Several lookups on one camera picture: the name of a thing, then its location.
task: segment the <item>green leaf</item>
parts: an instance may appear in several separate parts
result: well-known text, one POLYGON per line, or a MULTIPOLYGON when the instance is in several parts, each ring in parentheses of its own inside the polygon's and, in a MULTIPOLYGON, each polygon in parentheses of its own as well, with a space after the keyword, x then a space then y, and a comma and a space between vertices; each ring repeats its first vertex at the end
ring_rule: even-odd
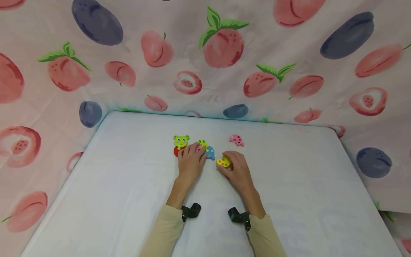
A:
POLYGON ((264 65, 264 64, 260 64, 260 63, 257 63, 256 66, 264 73, 268 73, 268 74, 277 76, 278 71, 273 66, 264 65))
POLYGON ((39 62, 51 62, 54 61, 55 59, 59 58, 59 57, 63 57, 63 56, 67 56, 67 54, 65 54, 63 51, 52 51, 47 53, 46 55, 44 55, 43 57, 37 59, 37 61, 39 62))
POLYGON ((63 51, 68 55, 68 56, 74 56, 74 49, 72 48, 72 45, 70 45, 70 42, 65 42, 63 44, 63 51))
POLYGON ((207 7, 207 22, 210 27, 218 30, 220 28, 220 15, 218 15, 217 11, 211 8, 210 6, 207 7))
POLYGON ((284 76, 285 74, 289 73, 289 72, 294 68, 295 65, 296 65, 296 63, 283 67, 283 68, 278 72, 278 75, 279 75, 279 76, 284 76))
POLYGON ((210 39, 210 37, 212 37, 215 33, 217 33, 217 30, 215 30, 212 27, 209 27, 206 32, 204 32, 199 40, 199 49, 201 49, 206 43, 207 41, 210 39))
POLYGON ((70 56, 71 59, 73 59, 74 61, 80 63, 83 67, 86 68, 86 70, 93 72, 85 63, 83 63, 82 61, 80 61, 77 57, 74 56, 70 56))
POLYGON ((249 24, 248 22, 242 22, 242 21, 233 20, 233 19, 224 19, 221 21, 220 29, 230 28, 233 30, 239 30, 247 26, 248 24, 249 24))

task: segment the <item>frog puzzle piece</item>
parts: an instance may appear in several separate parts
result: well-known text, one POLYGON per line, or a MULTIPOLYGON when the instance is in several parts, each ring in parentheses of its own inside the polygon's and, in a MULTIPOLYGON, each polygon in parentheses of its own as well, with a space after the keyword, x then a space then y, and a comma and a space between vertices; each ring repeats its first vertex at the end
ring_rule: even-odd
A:
POLYGON ((242 141, 242 138, 237 134, 232 135, 229 141, 234 142, 236 146, 244 146, 244 142, 242 141))
POLYGON ((227 158, 227 157, 225 157, 224 155, 223 155, 223 157, 222 157, 221 159, 217 159, 215 162, 216 162, 218 165, 223 166, 224 168, 227 168, 228 166, 231 165, 230 159, 227 158))
POLYGON ((177 146, 177 150, 181 150, 182 147, 188 144, 189 136, 174 136, 174 145, 177 146))

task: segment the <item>plum illustration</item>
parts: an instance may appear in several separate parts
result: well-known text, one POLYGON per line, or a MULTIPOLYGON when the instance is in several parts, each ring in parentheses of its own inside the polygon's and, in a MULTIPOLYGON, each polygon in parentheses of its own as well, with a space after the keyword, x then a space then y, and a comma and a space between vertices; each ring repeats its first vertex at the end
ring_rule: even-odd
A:
POLYGON ((308 123, 312 120, 318 119, 322 113, 322 110, 313 110, 310 108, 309 110, 300 112, 296 117, 294 117, 294 121, 298 123, 308 123))
POLYGON ((96 102, 84 101, 80 104, 80 121, 85 127, 94 127, 101 120, 102 114, 102 108, 96 102))
POLYGON ((18 67, 0 53, 0 104, 16 101, 23 93, 24 79, 18 67))
POLYGON ((199 40, 199 49, 203 48, 206 63, 213 68, 233 66, 244 50, 244 40, 237 30, 247 26, 248 22, 221 20, 210 6, 207 7, 207 21, 209 27, 199 40))
POLYGON ((291 98, 305 98, 317 93, 324 84, 324 78, 317 75, 304 76, 290 87, 291 98))
POLYGON ((248 107, 245 104, 233 105, 223 111, 224 116, 229 119, 240 119, 246 116, 248 113, 248 107))
POLYGON ((274 19, 280 26, 296 27, 311 19, 325 2, 326 0, 276 0, 274 19))
POLYGON ((9 217, 3 219, 7 230, 12 233, 26 231, 31 228, 47 209, 47 194, 42 191, 32 192, 24 196, 14 207, 9 217))
POLYGON ((362 12, 341 25, 323 43, 320 53, 331 60, 349 56, 360 48, 374 31, 374 15, 362 12))
POLYGON ((344 126, 332 126, 329 125, 328 127, 332 128, 335 133, 337 134, 338 138, 342 138, 345 134, 345 127, 344 126))
POLYGON ((120 22, 96 0, 74 0, 72 14, 81 31, 94 42, 114 46, 123 41, 120 22))
POLYGON ((145 62, 150 67, 161 67, 170 63, 174 56, 173 46, 166 41, 166 33, 161 37, 157 32, 150 30, 141 37, 145 62))
POLYGON ((147 106, 147 108, 153 111, 165 111, 168 108, 166 101, 154 95, 153 96, 147 95, 147 97, 144 98, 144 104, 145 106, 147 106))
POLYGON ((0 155, 7 157, 6 165, 11 168, 32 164, 40 151, 40 146, 39 133, 29 127, 15 126, 0 131, 0 155))
POLYGON ((351 96, 349 104, 359 114, 375 116, 385 109, 387 97, 388 93, 384 89, 371 87, 351 96))
POLYGON ((9 11, 19 8, 25 4, 26 0, 0 0, 0 10, 9 11))
POLYGON ((183 70, 177 74, 177 79, 174 81, 174 88, 178 92, 194 95, 201 91, 203 87, 201 79, 194 73, 183 70))
POLYGON ((372 51, 357 64, 356 76, 365 78, 390 69, 401 60, 403 51, 410 46, 402 48, 401 44, 390 44, 372 51))
POLYGON ((290 72, 296 64, 291 64, 283 67, 280 71, 269 65, 257 63, 257 67, 261 70, 254 72, 244 82, 244 95, 247 97, 257 97, 268 93, 277 83, 281 84, 285 74, 290 72))
POLYGON ((62 51, 52 51, 38 59, 48 63, 48 75, 51 81, 63 91, 74 91, 90 82, 88 71, 91 69, 74 55, 74 49, 67 41, 62 51))
POLYGON ((74 169, 74 167, 76 166, 77 162, 79 161, 80 157, 83 155, 83 152, 78 152, 73 154, 69 161, 67 162, 67 167, 66 167, 66 171, 68 173, 71 173, 74 169))
POLYGON ((386 176, 393 165, 391 158, 385 152, 373 147, 359 150, 356 161, 361 172, 370 178, 386 176))
POLYGON ((132 88, 136 85, 136 73, 128 64, 119 61, 106 63, 105 70, 107 75, 120 83, 132 88))

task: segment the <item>blue plum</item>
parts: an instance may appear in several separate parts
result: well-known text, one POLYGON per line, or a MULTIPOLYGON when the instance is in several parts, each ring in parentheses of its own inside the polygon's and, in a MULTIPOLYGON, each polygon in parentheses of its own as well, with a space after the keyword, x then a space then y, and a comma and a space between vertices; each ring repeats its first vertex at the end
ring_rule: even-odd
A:
POLYGON ((344 58, 360 48, 374 31, 374 15, 362 12, 339 27, 321 46, 320 53, 327 59, 344 58))
POLYGON ((94 42, 114 46, 123 41, 120 22, 96 0, 74 0, 72 13, 81 31, 94 42))
POLYGON ((356 161, 361 172, 370 178, 386 176, 393 165, 391 158, 385 152, 373 147, 359 150, 356 161))
POLYGON ((102 118, 102 108, 96 102, 84 101, 80 105, 80 121, 85 127, 94 127, 102 118))
POLYGON ((248 107, 245 104, 233 105, 223 111, 224 116, 229 119, 240 119, 246 116, 248 113, 248 107))

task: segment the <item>person's left hand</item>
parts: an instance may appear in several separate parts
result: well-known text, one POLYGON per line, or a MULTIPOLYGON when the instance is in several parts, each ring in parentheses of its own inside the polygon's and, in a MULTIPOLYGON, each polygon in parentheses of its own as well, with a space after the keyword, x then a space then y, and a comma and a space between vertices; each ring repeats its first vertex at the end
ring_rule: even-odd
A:
POLYGON ((198 142, 195 142, 178 152, 179 174, 177 180, 180 180, 188 188, 196 182, 206 162, 207 155, 204 154, 206 147, 203 146, 200 151, 196 152, 199 145, 198 142))

